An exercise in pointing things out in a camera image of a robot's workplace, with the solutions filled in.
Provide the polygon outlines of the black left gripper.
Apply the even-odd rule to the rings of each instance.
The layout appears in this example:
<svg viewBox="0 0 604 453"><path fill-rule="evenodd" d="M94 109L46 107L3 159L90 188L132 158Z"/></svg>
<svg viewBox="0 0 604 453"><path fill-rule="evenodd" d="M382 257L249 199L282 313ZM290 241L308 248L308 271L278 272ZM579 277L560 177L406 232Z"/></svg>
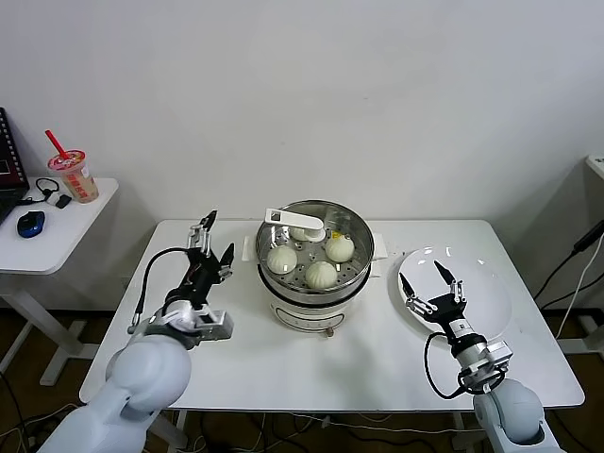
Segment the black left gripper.
<svg viewBox="0 0 604 453"><path fill-rule="evenodd" d="M211 252L210 230L216 221L217 210L212 210L198 224L190 227L188 247L200 252L186 252L189 262L180 284L167 294L167 305L187 301L193 307L209 304L208 294L213 285L220 284L232 275L235 243L231 243L218 260Z"/></svg>

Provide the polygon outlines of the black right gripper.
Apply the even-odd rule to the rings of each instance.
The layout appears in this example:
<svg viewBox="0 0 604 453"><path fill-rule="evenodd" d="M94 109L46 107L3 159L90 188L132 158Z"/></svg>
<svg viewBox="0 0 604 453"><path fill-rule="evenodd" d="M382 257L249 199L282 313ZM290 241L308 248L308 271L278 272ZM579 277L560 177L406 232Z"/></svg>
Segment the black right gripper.
<svg viewBox="0 0 604 453"><path fill-rule="evenodd" d="M457 280L451 271L437 260L434 261L434 265L449 286L451 294L430 299L429 303L436 307L436 310L432 309L432 313L430 313L430 307L415 294L410 283L400 273L399 279L405 295L406 306L411 311L424 315L426 322L438 325L451 347L470 347L481 344L482 336L474 331L463 314L466 302L463 294L463 282Z"/></svg>

